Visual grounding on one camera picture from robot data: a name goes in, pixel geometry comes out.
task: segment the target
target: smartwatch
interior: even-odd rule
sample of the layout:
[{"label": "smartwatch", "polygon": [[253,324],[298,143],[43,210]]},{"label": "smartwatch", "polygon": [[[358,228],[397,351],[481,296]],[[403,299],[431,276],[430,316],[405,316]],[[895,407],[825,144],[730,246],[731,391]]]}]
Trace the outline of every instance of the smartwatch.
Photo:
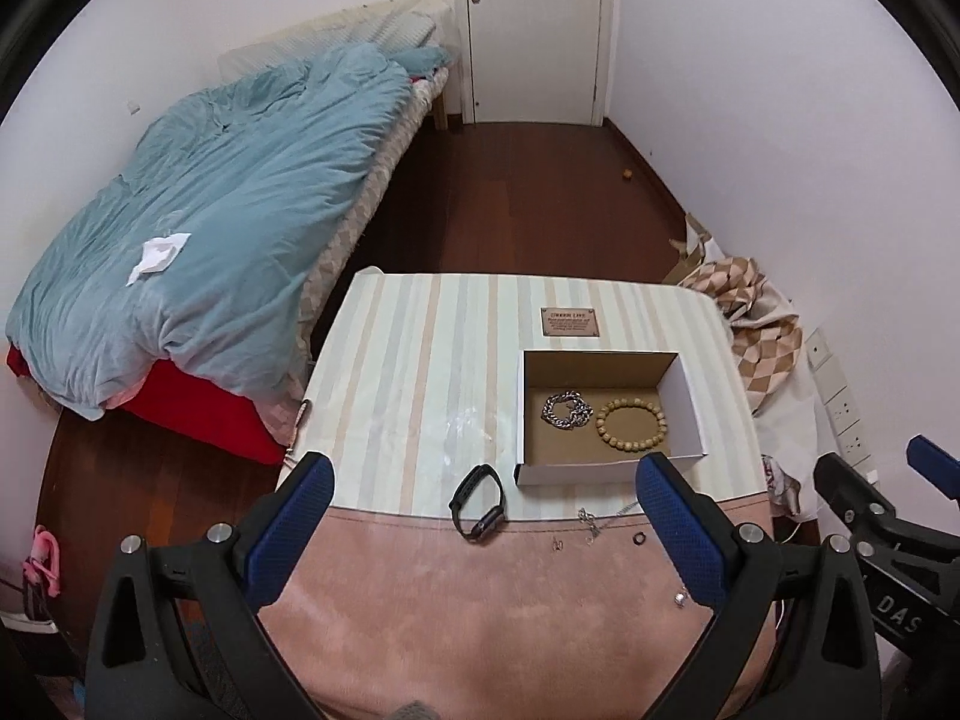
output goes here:
[{"label": "smartwatch", "polygon": [[[473,491],[477,489],[477,485],[488,476],[490,476],[496,482],[498,488],[500,488],[500,502],[484,514],[483,517],[480,517],[476,524],[470,528],[469,533],[464,533],[464,529],[460,524],[461,509],[464,507],[464,504],[467,503],[467,499],[470,498]],[[455,527],[457,533],[467,541],[483,541],[485,536],[488,536],[489,533],[496,530],[496,526],[506,519],[507,514],[503,508],[504,503],[503,485],[501,484],[500,477],[496,474],[496,471],[493,470],[493,467],[486,463],[483,463],[481,466],[474,466],[474,469],[467,474],[467,478],[460,483],[456,493],[453,493],[453,499],[450,501],[450,515],[453,517],[453,527]]]}]

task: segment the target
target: blue gripper pad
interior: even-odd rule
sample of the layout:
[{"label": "blue gripper pad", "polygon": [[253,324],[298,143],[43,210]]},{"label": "blue gripper pad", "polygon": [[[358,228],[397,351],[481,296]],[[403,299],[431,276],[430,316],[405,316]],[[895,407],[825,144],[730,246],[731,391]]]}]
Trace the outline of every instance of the blue gripper pad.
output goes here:
[{"label": "blue gripper pad", "polygon": [[333,465],[308,452],[280,488],[256,501],[239,525],[234,568],[256,612],[280,598],[296,562],[333,500]]},{"label": "blue gripper pad", "polygon": [[714,610],[723,605],[738,556],[726,514],[706,495],[694,493],[659,452],[637,464],[637,500],[690,597]]},{"label": "blue gripper pad", "polygon": [[952,501],[960,501],[960,463],[925,436],[906,445],[907,464]]}]

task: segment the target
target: power outlet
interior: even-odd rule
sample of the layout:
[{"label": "power outlet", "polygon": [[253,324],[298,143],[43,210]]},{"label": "power outlet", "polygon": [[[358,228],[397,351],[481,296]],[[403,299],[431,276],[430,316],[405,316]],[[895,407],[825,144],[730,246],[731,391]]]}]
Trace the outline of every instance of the power outlet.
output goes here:
[{"label": "power outlet", "polygon": [[827,362],[827,357],[830,356],[830,347],[827,346],[827,338],[820,328],[810,333],[810,337],[806,340],[806,355],[809,357],[810,367],[813,370],[817,370],[824,362]]},{"label": "power outlet", "polygon": [[860,413],[848,386],[829,399],[827,415],[830,417],[830,424],[833,425],[833,433],[836,436],[853,427],[853,423],[860,420]]},{"label": "power outlet", "polygon": [[862,463],[870,457],[867,440],[863,437],[863,424],[856,422],[837,436],[840,442],[840,454],[851,466]]}]

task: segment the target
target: white door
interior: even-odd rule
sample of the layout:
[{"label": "white door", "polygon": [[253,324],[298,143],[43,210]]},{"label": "white door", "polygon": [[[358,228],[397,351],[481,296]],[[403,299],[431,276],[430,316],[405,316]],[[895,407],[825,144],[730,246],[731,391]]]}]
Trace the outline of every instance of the white door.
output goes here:
[{"label": "white door", "polygon": [[467,0],[477,122],[590,124],[600,0]]}]

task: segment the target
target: door frame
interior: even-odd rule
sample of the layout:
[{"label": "door frame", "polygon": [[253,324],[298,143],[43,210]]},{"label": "door frame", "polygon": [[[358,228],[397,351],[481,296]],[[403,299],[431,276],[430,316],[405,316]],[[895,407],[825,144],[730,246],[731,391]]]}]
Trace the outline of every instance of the door frame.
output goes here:
[{"label": "door frame", "polygon": [[[460,105],[464,124],[474,124],[473,64],[470,56],[469,0],[453,0],[457,29],[460,33]],[[613,33],[613,0],[600,0],[600,33],[597,40],[597,70],[594,80],[593,112],[590,123],[603,124],[607,107],[607,85],[610,80],[611,33]]]}]

